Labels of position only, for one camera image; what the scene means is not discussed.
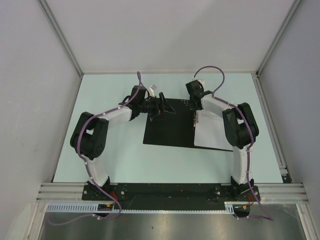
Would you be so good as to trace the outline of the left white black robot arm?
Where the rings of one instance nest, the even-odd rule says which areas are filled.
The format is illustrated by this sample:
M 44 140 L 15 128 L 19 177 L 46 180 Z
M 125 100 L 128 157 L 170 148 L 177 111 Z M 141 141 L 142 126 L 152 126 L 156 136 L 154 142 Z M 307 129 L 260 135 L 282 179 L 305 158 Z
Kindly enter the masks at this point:
M 141 113 L 149 114 L 150 120 L 153 120 L 163 113 L 175 112 L 162 92 L 155 96 L 146 87 L 135 85 L 118 107 L 98 115 L 87 111 L 80 115 L 70 138 L 70 146 L 84 161 L 89 181 L 95 184 L 93 194 L 98 199 L 105 200 L 111 193 L 107 185 L 110 178 L 100 158 L 106 146 L 108 130 L 132 121 Z

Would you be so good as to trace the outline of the white paper sheet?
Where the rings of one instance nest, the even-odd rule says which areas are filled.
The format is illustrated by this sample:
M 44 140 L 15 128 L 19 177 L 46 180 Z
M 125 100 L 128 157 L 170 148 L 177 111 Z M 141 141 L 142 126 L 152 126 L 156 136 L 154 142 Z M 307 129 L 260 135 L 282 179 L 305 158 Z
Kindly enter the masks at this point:
M 227 141 L 222 117 L 208 110 L 197 110 L 194 145 L 232 152 L 233 147 Z

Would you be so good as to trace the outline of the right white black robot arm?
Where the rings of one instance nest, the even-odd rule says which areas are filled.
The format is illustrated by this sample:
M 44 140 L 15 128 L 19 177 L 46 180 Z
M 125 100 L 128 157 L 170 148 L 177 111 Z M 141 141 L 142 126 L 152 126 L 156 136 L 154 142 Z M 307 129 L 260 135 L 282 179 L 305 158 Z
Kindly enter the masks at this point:
M 259 128 L 250 105 L 246 102 L 235 105 L 216 97 L 212 91 L 205 91 L 198 80 L 185 86 L 192 109 L 210 111 L 223 120 L 225 137 L 233 150 L 231 196 L 237 201 L 242 201 L 248 195 L 257 200 L 251 170 L 251 152 L 259 135 Z

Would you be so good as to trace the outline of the black clip folder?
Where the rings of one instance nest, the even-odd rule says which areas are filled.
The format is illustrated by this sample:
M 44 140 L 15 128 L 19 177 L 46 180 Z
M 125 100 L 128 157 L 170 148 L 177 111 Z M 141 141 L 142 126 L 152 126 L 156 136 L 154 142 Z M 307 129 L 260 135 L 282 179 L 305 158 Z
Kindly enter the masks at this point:
M 167 101 L 176 113 L 163 113 L 153 121 L 147 117 L 143 137 L 145 145 L 222 151 L 194 145 L 197 110 L 190 109 L 188 100 L 169 98 Z

